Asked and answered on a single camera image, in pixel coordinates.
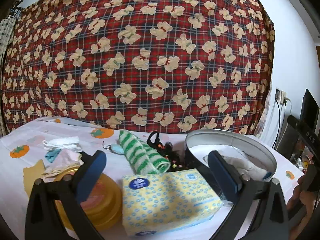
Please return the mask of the person's right hand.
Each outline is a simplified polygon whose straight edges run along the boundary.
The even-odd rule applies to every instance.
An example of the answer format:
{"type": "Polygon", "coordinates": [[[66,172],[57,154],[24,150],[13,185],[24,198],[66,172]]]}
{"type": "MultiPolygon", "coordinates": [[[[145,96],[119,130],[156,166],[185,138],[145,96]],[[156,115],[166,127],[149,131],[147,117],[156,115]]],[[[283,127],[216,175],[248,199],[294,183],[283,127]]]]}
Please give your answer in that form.
{"type": "Polygon", "coordinates": [[[318,200],[314,192],[302,190],[302,183],[304,182],[304,177],[305,175],[301,176],[297,180],[298,185],[295,187],[293,195],[286,205],[286,208],[288,210],[291,210],[294,207],[294,205],[300,200],[306,208],[306,215],[301,219],[300,223],[297,226],[290,230],[289,240],[294,240],[301,234],[301,232],[311,219],[315,205],[318,204],[318,200]]]}

